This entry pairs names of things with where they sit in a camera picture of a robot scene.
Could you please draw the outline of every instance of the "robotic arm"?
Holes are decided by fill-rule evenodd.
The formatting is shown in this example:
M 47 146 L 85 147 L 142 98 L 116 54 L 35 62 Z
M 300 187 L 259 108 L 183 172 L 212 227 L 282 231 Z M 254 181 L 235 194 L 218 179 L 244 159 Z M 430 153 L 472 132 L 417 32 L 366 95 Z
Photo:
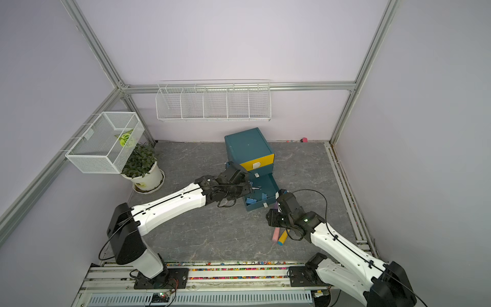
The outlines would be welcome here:
M 303 271 L 292 271 L 293 275 L 302 275 L 312 285 L 335 285 L 368 307 L 413 307 L 416 304 L 411 284 L 400 265 L 395 262 L 386 265 L 360 250 L 321 216 L 313 211 L 306 213 L 292 193 L 280 190 L 277 202 L 278 210 L 270 209 L 266 215 L 269 226 L 290 229 L 342 264 L 317 253 Z
M 251 193 L 249 173 L 233 162 L 220 175 L 196 179 L 187 187 L 152 202 L 131 209 L 123 203 L 116 207 L 107 235 L 117 264 L 130 264 L 139 278 L 154 288 L 167 284 L 169 272 L 160 255 L 142 239 L 158 225 L 194 208 L 226 198 L 234 200 Z
M 251 193 L 252 189 L 248 172 L 228 162 L 225 171 L 216 177 L 202 176 L 187 187 L 146 204 L 132 208 L 126 203 L 117 206 L 107 230 L 116 263 L 130 264 L 139 271 L 135 288 L 137 284 L 164 288 L 173 273 L 142 236 L 191 209 L 215 201 L 220 204 L 224 198 L 234 200 L 235 204 L 237 198 Z M 386 265 L 360 250 L 324 218 L 312 211 L 305 212 L 292 193 L 280 190 L 277 202 L 278 210 L 271 209 L 266 215 L 269 226 L 293 231 L 300 240 L 322 248 L 341 263 L 317 253 L 305 267 L 291 267 L 290 278 L 304 278 L 316 286 L 335 285 L 368 307 L 413 307 L 416 304 L 406 272 L 397 263 Z

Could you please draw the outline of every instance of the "gray marble floor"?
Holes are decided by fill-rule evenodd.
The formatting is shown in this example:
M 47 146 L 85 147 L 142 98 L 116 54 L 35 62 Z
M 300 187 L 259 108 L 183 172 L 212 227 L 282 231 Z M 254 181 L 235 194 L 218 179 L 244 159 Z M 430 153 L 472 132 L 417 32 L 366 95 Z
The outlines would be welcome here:
M 352 226 L 329 164 L 323 143 L 272 142 L 273 176 L 281 189 L 315 189 L 328 201 L 329 223 L 355 242 Z M 225 143 L 159 142 L 159 167 L 165 172 L 162 188 L 150 195 L 134 193 L 129 205 L 149 202 L 188 185 L 205 174 L 217 175 L 227 161 Z M 324 216 L 325 201 L 314 192 L 297 192 L 305 211 Z M 307 261 L 321 251 L 306 240 L 273 243 L 274 228 L 266 221 L 268 209 L 246 211 L 239 199 L 231 208 L 210 204 L 185 212 L 144 237 L 166 261 Z

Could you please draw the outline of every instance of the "green leaves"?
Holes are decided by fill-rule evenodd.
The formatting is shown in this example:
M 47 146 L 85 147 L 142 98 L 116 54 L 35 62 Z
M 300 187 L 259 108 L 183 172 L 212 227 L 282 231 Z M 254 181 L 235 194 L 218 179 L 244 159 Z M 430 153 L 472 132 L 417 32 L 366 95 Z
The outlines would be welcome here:
M 152 145 L 136 144 L 121 173 L 131 178 L 144 177 L 156 160 L 157 156 Z

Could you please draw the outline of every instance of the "wire mesh basket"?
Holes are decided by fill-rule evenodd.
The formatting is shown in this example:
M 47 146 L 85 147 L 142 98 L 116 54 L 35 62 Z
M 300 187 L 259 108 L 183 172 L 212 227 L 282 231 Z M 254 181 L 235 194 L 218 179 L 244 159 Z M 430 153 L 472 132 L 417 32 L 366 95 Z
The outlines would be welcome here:
M 271 119 L 269 85 L 159 87 L 155 102 L 157 118 L 161 121 Z
M 143 131 L 135 112 L 102 112 L 65 157 L 83 173 L 119 174 Z

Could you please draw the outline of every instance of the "white wall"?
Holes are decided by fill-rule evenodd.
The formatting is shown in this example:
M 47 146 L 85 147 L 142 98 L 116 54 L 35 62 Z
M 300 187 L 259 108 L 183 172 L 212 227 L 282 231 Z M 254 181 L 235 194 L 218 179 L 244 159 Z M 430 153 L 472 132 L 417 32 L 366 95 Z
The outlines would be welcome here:
M 2 214 L 112 86 L 59 0 L 2 1 L 0 55 Z M 0 248 L 0 305 L 69 306 L 130 191 L 67 166 Z
M 1 215 L 112 85 L 59 0 L 2 1 L 0 55 Z
M 0 248 L 2 306 L 70 306 L 107 240 L 128 180 L 69 164 Z
M 155 94 L 133 95 L 156 140 L 223 141 L 225 135 L 259 127 L 267 140 L 328 140 L 348 98 L 346 90 L 271 92 L 271 121 L 161 122 Z
M 350 81 L 387 0 L 79 0 L 123 80 Z
M 352 81 L 387 0 L 79 0 L 128 84 L 172 80 Z M 329 139 L 346 91 L 275 92 L 270 122 L 156 120 L 154 95 L 134 100 L 157 140 L 217 141 L 260 127 L 269 140 Z
M 489 305 L 490 12 L 404 1 L 336 146 L 381 255 L 429 306 Z

